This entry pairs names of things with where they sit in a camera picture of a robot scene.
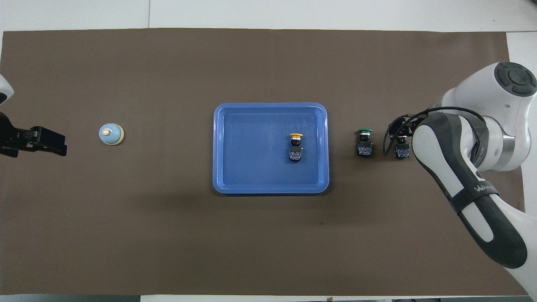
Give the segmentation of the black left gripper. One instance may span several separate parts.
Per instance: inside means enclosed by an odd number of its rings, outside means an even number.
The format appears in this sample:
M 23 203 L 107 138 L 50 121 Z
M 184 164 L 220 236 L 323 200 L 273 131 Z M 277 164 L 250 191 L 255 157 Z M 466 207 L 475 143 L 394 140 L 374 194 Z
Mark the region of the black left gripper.
M 14 147 L 27 147 L 37 151 L 54 153 L 59 156 L 67 155 L 65 136 L 43 128 L 34 126 L 32 130 L 15 128 L 6 114 L 0 113 L 0 154 L 8 157 L 18 157 L 19 149 Z

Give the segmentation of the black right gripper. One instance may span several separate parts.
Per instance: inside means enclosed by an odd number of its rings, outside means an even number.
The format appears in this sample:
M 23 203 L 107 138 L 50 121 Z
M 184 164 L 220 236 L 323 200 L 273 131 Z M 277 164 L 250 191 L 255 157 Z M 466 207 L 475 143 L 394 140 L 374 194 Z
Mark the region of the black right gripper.
M 388 126 L 388 136 L 391 141 L 399 136 L 413 136 L 414 129 L 422 122 L 422 116 L 412 118 L 414 115 L 406 114 L 397 117 Z

